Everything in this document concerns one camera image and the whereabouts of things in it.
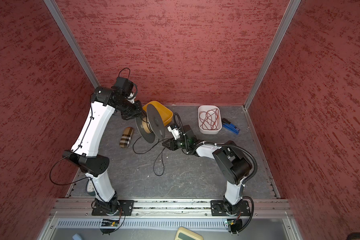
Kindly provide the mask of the grey perforated cable spool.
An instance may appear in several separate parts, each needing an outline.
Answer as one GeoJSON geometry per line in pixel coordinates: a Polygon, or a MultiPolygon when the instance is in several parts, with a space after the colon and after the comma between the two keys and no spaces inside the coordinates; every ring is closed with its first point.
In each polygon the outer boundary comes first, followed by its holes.
{"type": "Polygon", "coordinates": [[[165,138],[165,126],[159,111],[154,105],[148,104],[147,110],[142,112],[135,120],[137,129],[146,142],[153,143],[155,138],[161,140],[165,138]]]}

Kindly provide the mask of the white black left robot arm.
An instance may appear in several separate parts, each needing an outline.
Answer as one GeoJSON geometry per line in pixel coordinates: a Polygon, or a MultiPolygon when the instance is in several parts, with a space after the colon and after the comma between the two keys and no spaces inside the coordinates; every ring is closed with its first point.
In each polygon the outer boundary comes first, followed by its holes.
{"type": "Polygon", "coordinates": [[[141,115],[141,102],[135,101],[137,92],[135,84],[130,87],[97,87],[90,97],[89,114],[78,139],[71,150],[63,154],[85,174],[94,188],[95,206],[109,216],[117,214],[120,207],[108,175],[110,160],[99,155],[99,145],[115,111],[119,111],[125,120],[141,115]]]}

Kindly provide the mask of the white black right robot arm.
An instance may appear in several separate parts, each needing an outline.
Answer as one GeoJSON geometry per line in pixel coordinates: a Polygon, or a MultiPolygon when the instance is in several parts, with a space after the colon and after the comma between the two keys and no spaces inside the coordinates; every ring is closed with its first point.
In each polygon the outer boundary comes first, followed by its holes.
{"type": "Polygon", "coordinates": [[[217,144],[187,137],[165,140],[162,145],[171,151],[181,149],[186,155],[214,160],[227,181],[223,197],[224,211],[231,216],[239,211],[244,185],[258,170],[256,159],[247,150],[233,141],[217,144]]]}

